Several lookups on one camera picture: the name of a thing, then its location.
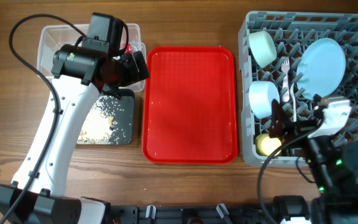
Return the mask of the red snack wrapper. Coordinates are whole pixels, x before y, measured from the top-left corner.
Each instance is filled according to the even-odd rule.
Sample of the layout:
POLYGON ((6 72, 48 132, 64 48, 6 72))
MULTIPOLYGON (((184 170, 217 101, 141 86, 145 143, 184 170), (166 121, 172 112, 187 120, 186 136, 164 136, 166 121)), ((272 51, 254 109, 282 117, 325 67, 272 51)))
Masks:
POLYGON ((132 51, 132 45, 131 45, 131 44, 128 44, 128 45, 127 45, 126 53, 130 53, 130 54, 133 53, 133 51, 132 51))

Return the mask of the yellow plastic cup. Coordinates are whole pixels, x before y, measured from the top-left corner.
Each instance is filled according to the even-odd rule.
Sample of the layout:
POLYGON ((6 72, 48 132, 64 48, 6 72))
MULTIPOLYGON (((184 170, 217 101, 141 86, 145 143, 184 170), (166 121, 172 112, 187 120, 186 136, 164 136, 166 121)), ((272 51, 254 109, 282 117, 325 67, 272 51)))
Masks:
POLYGON ((260 134, 255 138, 256 151, 261 156, 269 156, 282 145, 279 138, 271 138, 268 134, 260 134))

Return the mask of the small light blue bowl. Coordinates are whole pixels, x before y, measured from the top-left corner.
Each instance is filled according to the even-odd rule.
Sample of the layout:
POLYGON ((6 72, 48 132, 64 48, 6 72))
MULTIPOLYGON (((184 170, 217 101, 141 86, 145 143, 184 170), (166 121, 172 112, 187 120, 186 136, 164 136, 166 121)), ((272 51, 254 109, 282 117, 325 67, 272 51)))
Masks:
POLYGON ((254 81, 249 88, 249 103, 251 110, 259 119, 272 115, 272 101, 280 101, 278 89, 273 82, 254 81))

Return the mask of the white plastic spoon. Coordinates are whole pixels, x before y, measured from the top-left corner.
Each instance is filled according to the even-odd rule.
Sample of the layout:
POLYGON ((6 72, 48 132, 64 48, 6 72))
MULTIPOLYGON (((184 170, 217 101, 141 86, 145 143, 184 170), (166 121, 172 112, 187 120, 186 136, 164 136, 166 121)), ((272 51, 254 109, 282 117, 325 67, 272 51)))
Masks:
POLYGON ((296 122, 297 121, 297 113, 296 113, 296 97, 295 97, 294 88, 295 88, 295 83, 292 83, 290 86, 290 96, 292 98, 292 109, 293 109, 292 120, 293 120, 293 122, 296 122))

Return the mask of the white plastic fork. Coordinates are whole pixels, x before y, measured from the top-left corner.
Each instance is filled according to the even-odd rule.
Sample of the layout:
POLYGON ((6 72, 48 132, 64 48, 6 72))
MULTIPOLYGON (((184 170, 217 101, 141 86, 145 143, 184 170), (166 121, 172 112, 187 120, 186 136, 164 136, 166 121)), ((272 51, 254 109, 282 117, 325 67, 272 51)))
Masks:
POLYGON ((282 101, 284 103, 290 100, 290 87, 288 80, 288 72, 290 70, 290 59, 289 57, 285 57, 281 66, 282 72, 284 73, 284 78, 282 81, 282 101))

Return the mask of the large light blue plate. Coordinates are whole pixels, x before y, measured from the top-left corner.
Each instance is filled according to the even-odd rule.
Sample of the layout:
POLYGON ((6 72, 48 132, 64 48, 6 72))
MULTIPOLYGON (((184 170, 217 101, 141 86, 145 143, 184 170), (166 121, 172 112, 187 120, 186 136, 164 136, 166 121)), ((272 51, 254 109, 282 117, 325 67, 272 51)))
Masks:
POLYGON ((304 89, 303 97, 312 100, 315 95, 328 96, 341 83, 346 69, 346 58, 341 46, 330 38, 313 42, 303 53, 296 68, 296 85, 304 89))

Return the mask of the green bowl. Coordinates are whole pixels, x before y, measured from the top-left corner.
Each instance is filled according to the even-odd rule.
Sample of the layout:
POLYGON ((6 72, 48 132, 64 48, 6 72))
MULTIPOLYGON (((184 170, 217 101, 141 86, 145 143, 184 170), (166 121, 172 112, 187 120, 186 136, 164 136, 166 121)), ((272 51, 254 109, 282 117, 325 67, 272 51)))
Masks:
POLYGON ((277 58, 277 51, 271 35, 258 31, 249 35, 249 45, 257 64, 264 68, 277 58))

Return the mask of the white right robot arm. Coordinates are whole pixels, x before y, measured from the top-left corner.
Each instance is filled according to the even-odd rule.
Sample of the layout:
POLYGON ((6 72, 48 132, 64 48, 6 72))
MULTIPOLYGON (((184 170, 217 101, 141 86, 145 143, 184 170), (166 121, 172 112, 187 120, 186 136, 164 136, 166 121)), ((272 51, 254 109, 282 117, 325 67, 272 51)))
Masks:
POLYGON ((292 146, 303 151, 320 196, 307 204, 302 196, 276 196, 273 213, 278 223, 358 223, 358 142, 342 149, 334 137, 346 125, 351 113, 350 101, 343 96, 320 100, 314 119, 291 121, 277 100, 272 101, 269 135, 284 138, 281 151, 292 146))

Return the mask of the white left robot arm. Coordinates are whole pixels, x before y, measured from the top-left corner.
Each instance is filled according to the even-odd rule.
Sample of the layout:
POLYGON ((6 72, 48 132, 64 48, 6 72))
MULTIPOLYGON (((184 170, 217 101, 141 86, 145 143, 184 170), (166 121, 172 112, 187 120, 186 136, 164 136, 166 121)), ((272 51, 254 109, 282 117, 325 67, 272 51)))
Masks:
POLYGON ((127 24, 93 13, 87 32, 53 56, 45 113, 11 183, 0 184, 2 222, 111 223, 111 204, 65 196, 68 168, 83 123, 100 95, 121 98, 149 77, 141 51, 129 53, 127 24))

